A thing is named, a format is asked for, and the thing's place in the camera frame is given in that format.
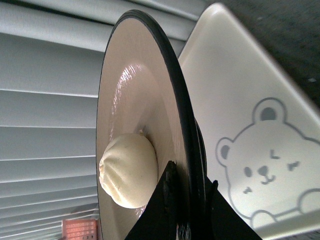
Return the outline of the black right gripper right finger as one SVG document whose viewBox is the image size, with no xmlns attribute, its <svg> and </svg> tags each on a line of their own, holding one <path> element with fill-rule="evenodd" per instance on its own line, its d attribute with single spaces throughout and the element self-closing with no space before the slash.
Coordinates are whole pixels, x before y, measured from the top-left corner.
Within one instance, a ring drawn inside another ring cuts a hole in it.
<svg viewBox="0 0 320 240">
<path fill-rule="evenodd" d="M 218 191 L 218 181 L 205 180 L 206 240 L 261 240 Z"/>
</svg>

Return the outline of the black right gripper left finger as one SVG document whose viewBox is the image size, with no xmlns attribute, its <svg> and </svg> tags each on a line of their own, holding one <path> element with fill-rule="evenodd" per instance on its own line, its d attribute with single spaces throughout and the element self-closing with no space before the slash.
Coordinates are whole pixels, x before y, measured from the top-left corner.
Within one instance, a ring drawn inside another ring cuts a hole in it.
<svg viewBox="0 0 320 240">
<path fill-rule="evenodd" d="M 127 240 L 175 240 L 179 219 L 180 180 L 177 166 L 169 161 L 143 214 Z"/>
</svg>

